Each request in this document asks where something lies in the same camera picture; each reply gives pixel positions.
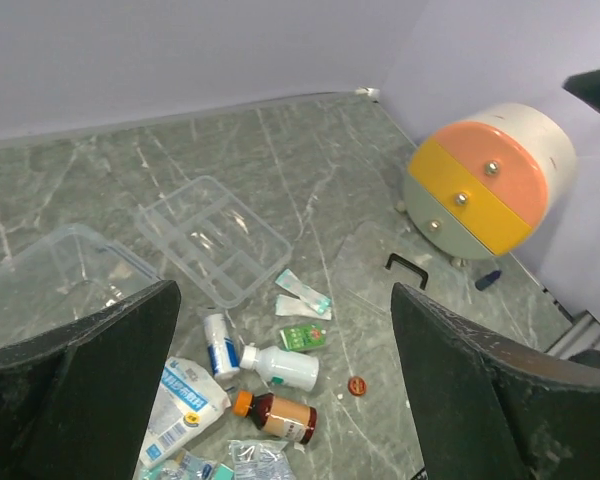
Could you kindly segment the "clear bandage bag teal header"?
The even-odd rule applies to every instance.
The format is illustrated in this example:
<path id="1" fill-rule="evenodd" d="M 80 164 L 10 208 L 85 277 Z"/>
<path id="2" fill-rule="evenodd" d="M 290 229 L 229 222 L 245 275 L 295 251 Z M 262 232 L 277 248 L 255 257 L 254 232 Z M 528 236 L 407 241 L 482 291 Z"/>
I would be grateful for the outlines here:
<path id="1" fill-rule="evenodd" d="M 295 480 L 285 440 L 230 440 L 229 454 L 237 480 Z"/>

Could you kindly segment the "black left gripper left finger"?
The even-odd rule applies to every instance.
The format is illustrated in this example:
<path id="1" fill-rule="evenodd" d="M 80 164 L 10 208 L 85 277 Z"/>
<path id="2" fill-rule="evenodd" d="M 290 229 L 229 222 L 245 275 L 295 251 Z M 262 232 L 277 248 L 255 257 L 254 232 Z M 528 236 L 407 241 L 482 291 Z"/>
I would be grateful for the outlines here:
<path id="1" fill-rule="evenodd" d="M 0 479 L 130 479 L 181 292 L 159 281 L 0 348 Z"/>

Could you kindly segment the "brown syrup bottle orange cap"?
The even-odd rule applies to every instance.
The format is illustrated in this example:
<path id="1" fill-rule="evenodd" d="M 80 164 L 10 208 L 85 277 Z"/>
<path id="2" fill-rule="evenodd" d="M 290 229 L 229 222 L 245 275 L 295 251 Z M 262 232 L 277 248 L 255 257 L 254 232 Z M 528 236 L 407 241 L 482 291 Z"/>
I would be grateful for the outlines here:
<path id="1" fill-rule="evenodd" d="M 241 390 L 232 408 L 236 416 L 249 418 L 258 430 L 306 445 L 317 425 L 317 410 L 273 393 L 254 395 Z"/>

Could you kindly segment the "white plastic medicine bottle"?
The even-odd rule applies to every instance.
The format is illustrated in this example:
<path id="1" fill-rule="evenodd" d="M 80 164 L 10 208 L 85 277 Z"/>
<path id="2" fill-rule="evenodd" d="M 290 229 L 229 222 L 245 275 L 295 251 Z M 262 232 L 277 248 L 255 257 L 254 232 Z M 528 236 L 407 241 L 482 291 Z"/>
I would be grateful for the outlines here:
<path id="1" fill-rule="evenodd" d="M 265 382 L 299 388 L 311 392 L 319 375 L 319 360 L 315 357 L 281 350 L 276 346 L 259 349 L 246 345 L 240 367 L 255 371 Z"/>

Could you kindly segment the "clear plastic medicine box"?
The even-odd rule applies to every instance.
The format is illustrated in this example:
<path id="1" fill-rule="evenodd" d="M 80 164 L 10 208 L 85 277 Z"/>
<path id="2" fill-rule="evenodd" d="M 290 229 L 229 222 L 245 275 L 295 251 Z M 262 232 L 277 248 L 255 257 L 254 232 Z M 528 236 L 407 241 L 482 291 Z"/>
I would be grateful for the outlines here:
<path id="1" fill-rule="evenodd" d="M 0 348 L 112 306 L 160 280 L 154 267 L 81 224 L 0 266 Z"/>

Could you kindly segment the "white gauze dressing packet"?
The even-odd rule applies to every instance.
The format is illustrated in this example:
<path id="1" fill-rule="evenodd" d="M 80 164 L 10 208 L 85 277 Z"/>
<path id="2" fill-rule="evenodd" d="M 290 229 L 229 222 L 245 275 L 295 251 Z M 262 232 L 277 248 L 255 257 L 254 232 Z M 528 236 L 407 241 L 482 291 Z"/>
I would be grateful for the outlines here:
<path id="1" fill-rule="evenodd" d="M 158 385 L 139 461 L 151 469 L 219 420 L 231 401 L 196 362 L 170 357 Z"/>

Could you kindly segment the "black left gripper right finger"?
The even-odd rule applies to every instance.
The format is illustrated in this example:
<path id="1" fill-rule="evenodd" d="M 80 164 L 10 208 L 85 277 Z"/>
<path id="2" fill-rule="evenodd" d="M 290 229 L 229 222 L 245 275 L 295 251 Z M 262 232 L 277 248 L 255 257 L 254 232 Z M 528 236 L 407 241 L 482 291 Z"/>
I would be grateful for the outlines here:
<path id="1" fill-rule="evenodd" d="M 391 318 L 425 479 L 600 479 L 600 368 L 397 283 Z"/>

